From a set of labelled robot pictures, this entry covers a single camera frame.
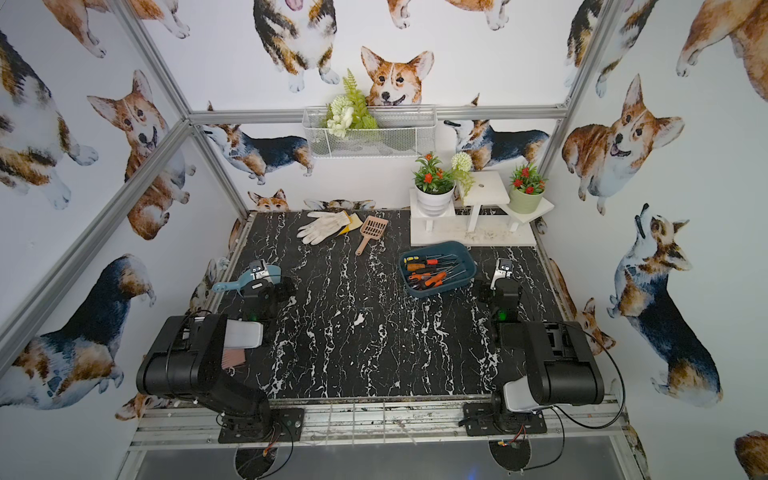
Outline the large orange handle screwdriver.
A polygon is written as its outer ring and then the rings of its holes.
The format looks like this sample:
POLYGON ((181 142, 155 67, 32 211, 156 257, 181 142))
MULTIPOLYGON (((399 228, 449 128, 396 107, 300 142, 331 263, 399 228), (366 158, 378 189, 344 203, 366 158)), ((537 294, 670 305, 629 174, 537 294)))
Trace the large orange handle screwdriver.
POLYGON ((408 285, 416 290, 436 288, 446 281, 453 280, 466 273, 465 269, 443 270, 424 273, 413 273, 408 277, 408 285))

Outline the teal storage tray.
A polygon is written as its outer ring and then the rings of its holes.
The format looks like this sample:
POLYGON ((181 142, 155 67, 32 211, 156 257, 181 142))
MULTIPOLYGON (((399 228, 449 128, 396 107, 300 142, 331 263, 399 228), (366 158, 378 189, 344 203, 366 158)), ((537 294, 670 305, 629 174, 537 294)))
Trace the teal storage tray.
POLYGON ((457 241, 428 245, 405 252, 398 260, 398 267, 406 291, 415 298, 426 298, 468 286, 477 273, 477 265, 468 248, 457 241), (407 282, 413 273, 455 269, 465 269, 466 273, 436 288, 416 290, 407 282))

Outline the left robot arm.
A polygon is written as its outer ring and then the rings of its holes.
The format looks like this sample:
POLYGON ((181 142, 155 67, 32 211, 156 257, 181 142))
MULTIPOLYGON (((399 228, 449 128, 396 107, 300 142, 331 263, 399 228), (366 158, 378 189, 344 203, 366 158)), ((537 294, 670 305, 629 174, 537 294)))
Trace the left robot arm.
POLYGON ((265 345, 267 329, 277 320, 280 306, 296 292, 282 269, 259 259, 235 281, 214 283, 210 291, 234 291, 242 310, 231 318, 224 313, 196 310, 172 316, 163 325, 139 367, 140 393, 171 400, 192 401, 219 415, 220 441, 267 441, 287 435, 297 439, 301 410, 279 413, 266 393, 225 372, 226 353, 265 345))

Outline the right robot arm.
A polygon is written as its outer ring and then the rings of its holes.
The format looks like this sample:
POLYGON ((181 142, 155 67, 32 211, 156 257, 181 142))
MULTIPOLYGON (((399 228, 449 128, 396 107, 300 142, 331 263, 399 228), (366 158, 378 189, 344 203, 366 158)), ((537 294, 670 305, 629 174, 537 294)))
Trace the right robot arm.
POLYGON ((575 322, 524 321, 518 308, 524 290, 513 263, 499 259, 480 300, 490 309, 493 345, 518 353, 524 373, 494 394, 503 413, 529 413, 559 405, 596 405, 605 386, 587 335, 575 322))

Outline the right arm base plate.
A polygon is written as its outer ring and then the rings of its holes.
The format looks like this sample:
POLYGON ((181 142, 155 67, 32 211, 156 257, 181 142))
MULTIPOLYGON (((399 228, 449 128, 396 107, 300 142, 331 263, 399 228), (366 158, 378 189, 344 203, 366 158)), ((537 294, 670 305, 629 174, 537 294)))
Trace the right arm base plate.
POLYGON ((491 403, 465 403, 458 426, 470 437, 517 434, 545 434, 548 429, 541 413, 514 413, 491 403))

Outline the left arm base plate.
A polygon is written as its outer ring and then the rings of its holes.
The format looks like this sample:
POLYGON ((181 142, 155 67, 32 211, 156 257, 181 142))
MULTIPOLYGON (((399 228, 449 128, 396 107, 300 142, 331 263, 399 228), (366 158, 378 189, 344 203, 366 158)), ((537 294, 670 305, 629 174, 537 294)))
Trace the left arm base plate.
POLYGON ((278 408, 263 418, 220 416, 219 444, 296 442, 301 438, 306 410, 278 408))

